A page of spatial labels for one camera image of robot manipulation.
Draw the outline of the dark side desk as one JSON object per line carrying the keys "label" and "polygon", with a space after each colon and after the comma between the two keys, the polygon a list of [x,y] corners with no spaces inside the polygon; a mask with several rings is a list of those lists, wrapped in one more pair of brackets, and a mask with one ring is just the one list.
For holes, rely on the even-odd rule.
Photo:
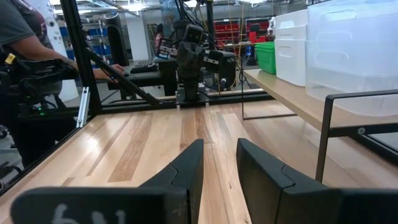
{"label": "dark side desk", "polygon": [[[129,80],[135,83],[138,87],[146,87],[146,86],[163,86],[164,87],[164,95],[172,96],[177,91],[177,76],[176,62],[159,62],[157,65],[157,70],[154,72],[143,72],[143,73],[130,73],[131,65],[124,67],[124,76]],[[126,90],[120,89],[117,86],[115,81],[111,80],[99,80],[101,82],[108,82],[108,88],[110,90],[120,90],[121,99],[125,100],[127,97],[131,99],[136,99],[137,92],[128,93]]]}

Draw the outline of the person's hand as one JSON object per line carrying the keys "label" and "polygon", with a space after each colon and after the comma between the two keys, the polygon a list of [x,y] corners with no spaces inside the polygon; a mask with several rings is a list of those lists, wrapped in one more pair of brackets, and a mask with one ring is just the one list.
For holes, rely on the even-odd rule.
{"label": "person's hand", "polygon": [[[120,66],[119,64],[114,64],[114,65],[112,65],[112,67],[119,74],[124,75],[124,72],[125,72],[124,67]],[[94,68],[93,74],[97,80],[111,80],[111,77],[112,77],[112,74],[110,74],[109,72],[104,71],[100,68]]]}

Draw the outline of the person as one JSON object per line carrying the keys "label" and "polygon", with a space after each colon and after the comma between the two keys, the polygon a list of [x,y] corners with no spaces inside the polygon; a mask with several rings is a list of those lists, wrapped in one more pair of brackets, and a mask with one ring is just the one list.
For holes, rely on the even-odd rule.
{"label": "person", "polygon": [[156,28],[156,36],[155,36],[155,55],[159,54],[159,47],[161,46],[161,40],[164,37],[164,27],[163,24],[158,24]]}
{"label": "person", "polygon": [[[53,49],[43,15],[25,0],[0,0],[0,44],[23,60],[60,59],[78,69],[74,60]],[[25,168],[76,128],[73,117],[22,122],[18,112],[18,101],[0,93],[0,124],[10,132]]]}

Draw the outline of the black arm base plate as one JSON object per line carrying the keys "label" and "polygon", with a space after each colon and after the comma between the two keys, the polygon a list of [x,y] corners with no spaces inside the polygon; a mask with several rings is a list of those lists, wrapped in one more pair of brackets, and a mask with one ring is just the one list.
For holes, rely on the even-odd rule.
{"label": "black arm base plate", "polygon": [[178,110],[181,108],[195,108],[201,106],[209,107],[209,104],[210,99],[202,93],[198,93],[197,98],[194,100],[186,100],[184,91],[176,92],[175,105]]}

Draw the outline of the black keyboard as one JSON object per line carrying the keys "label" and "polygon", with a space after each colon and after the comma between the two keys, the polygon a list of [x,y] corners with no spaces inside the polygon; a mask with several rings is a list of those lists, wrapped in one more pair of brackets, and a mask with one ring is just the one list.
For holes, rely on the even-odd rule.
{"label": "black keyboard", "polygon": [[149,60],[134,61],[130,73],[154,72],[157,70],[157,64],[153,58]]}

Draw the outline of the black aluminium table frame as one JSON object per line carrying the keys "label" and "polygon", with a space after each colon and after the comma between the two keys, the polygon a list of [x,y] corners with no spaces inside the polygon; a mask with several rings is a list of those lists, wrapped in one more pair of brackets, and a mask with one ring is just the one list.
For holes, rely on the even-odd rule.
{"label": "black aluminium table frame", "polygon": [[[87,42],[83,40],[83,31],[81,29],[81,21],[78,18],[77,6],[75,0],[61,0],[61,5],[66,13],[66,19],[71,22],[72,26],[70,28],[70,33],[72,35],[72,43],[76,45],[77,49],[75,54],[78,59],[78,64],[83,67],[83,82],[88,87],[94,87],[95,81],[93,78],[93,72],[89,70],[88,62],[89,60],[94,61],[99,65],[100,68],[109,72],[114,76],[116,71],[111,68],[106,62],[100,60],[100,58],[89,48]],[[103,114],[117,114],[117,113],[132,113],[138,111],[155,111],[155,110],[166,110],[176,107],[175,99],[172,96],[166,100],[160,100],[152,95],[143,92],[139,87],[129,81],[127,78],[121,77],[118,87],[122,90],[126,90],[129,93],[137,92],[141,96],[140,100],[122,100],[118,105],[101,105],[97,89],[93,90],[90,94],[90,105],[88,114],[94,118],[98,115]],[[223,105],[223,104],[233,104],[252,101],[272,101],[274,98],[268,95],[264,90],[254,90],[245,91],[241,90],[239,92],[232,91],[231,93],[221,94],[219,97],[215,98],[211,96],[210,105]],[[78,114],[79,107],[64,108],[60,110],[48,111],[43,114],[31,114],[31,115],[21,115],[18,116],[18,120],[22,122],[27,121],[38,121],[46,119],[62,119],[69,116]],[[32,172],[40,163],[42,163],[46,158],[53,154],[58,148],[63,146],[77,131],[81,128],[75,128],[72,132],[67,134],[58,144],[53,148],[43,154],[38,160],[27,167],[26,170],[20,172],[16,177],[14,177],[10,183],[3,185],[0,189],[0,196],[4,195],[13,186],[15,186],[20,180],[22,180],[27,174]],[[358,144],[367,148],[369,151],[377,154],[382,159],[398,166],[398,149],[394,148],[379,139],[374,138],[373,134],[363,135],[363,136],[351,136],[348,137],[356,141]]]}

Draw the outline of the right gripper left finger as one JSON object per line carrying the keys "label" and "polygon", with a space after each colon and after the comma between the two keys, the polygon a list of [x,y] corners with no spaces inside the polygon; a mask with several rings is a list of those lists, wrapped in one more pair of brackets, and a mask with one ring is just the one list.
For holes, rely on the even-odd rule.
{"label": "right gripper left finger", "polygon": [[12,203],[13,224],[197,224],[204,142],[138,187],[40,187]]}

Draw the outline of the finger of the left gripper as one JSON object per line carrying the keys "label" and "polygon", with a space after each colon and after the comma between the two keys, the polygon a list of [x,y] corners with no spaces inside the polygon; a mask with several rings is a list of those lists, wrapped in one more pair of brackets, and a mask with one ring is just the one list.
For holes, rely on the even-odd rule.
{"label": "finger of the left gripper", "polygon": [[177,51],[178,73],[183,73],[190,68],[190,44],[181,42]]}
{"label": "finger of the left gripper", "polygon": [[192,73],[198,73],[203,64],[204,48],[197,44],[191,44],[190,48],[192,50],[192,62],[190,66],[190,71]]}

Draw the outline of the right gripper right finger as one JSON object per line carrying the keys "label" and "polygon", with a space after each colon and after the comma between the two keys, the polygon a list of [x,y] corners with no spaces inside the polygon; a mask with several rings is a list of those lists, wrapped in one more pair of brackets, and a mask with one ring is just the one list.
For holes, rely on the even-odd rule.
{"label": "right gripper right finger", "polygon": [[244,138],[236,160],[252,224],[398,224],[398,189],[327,187]]}

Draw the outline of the blue storage bin rack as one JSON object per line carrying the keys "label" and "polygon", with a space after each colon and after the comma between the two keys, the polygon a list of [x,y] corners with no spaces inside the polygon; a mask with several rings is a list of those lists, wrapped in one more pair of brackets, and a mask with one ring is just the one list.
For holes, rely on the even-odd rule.
{"label": "blue storage bin rack", "polygon": [[[60,33],[66,48],[67,57],[74,60],[75,54],[68,35],[68,29],[66,27],[61,27]],[[90,48],[100,57],[109,57],[111,55],[106,29],[95,28],[85,30],[85,38]]]}

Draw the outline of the silver aluminium bracket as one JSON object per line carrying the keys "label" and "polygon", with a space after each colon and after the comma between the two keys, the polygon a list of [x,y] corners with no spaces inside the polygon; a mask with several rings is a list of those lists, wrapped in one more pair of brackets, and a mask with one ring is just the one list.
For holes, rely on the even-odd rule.
{"label": "silver aluminium bracket", "polygon": [[86,124],[88,110],[90,105],[90,88],[88,86],[83,88],[78,117],[76,121],[76,128],[82,128]]}

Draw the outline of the red storage bin rack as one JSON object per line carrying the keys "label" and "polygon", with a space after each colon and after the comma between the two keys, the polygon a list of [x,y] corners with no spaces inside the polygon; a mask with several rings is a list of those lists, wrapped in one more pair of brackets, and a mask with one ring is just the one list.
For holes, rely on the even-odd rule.
{"label": "red storage bin rack", "polygon": [[270,17],[245,17],[214,21],[215,38],[222,44],[267,42]]}

